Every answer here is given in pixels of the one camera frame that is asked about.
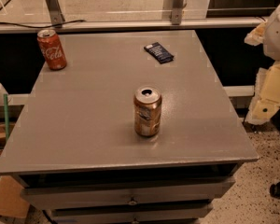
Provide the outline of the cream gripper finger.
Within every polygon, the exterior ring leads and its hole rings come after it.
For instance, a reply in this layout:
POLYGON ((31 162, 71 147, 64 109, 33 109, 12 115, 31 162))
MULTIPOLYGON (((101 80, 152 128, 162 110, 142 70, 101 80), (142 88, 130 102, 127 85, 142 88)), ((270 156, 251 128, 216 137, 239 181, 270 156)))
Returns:
POLYGON ((268 122, 280 109, 280 62, 268 69, 260 68, 255 83, 255 94, 245 121, 252 125, 268 122))
POLYGON ((250 33, 248 33, 244 39, 244 42, 250 46, 257 46, 263 43, 264 32, 266 23, 262 22, 256 28, 254 28, 250 33))

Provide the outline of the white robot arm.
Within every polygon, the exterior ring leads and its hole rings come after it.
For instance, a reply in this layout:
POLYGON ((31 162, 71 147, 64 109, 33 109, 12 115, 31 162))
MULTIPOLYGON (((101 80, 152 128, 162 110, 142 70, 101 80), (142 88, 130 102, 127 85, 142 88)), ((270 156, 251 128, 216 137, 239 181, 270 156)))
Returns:
POLYGON ((251 46, 262 44, 264 55, 274 60, 268 69, 258 71, 255 95, 245 117, 246 122, 261 125, 280 109, 280 5, 268 20, 246 35, 245 42, 251 46))

